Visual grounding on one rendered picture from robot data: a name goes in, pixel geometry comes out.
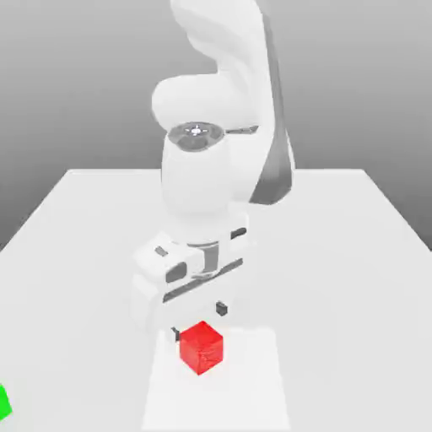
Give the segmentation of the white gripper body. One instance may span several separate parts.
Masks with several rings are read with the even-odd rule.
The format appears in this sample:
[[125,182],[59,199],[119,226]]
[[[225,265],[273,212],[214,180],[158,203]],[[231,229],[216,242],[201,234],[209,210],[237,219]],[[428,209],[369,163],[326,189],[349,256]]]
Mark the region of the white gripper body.
[[132,255],[131,316],[147,332],[181,332],[231,305],[254,270],[252,243],[148,243]]

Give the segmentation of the small red cube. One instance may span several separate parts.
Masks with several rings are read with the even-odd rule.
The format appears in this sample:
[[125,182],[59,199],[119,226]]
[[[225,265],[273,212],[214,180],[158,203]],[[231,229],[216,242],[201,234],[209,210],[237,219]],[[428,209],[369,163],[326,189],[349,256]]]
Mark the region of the small red cube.
[[224,338],[205,321],[180,333],[180,358],[201,375],[224,359]]

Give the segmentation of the small green cube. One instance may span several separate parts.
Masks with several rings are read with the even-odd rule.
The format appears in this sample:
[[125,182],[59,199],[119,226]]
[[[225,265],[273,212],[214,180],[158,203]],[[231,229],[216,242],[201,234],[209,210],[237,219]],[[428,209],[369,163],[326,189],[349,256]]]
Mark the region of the small green cube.
[[0,384],[0,422],[13,412],[5,387]]

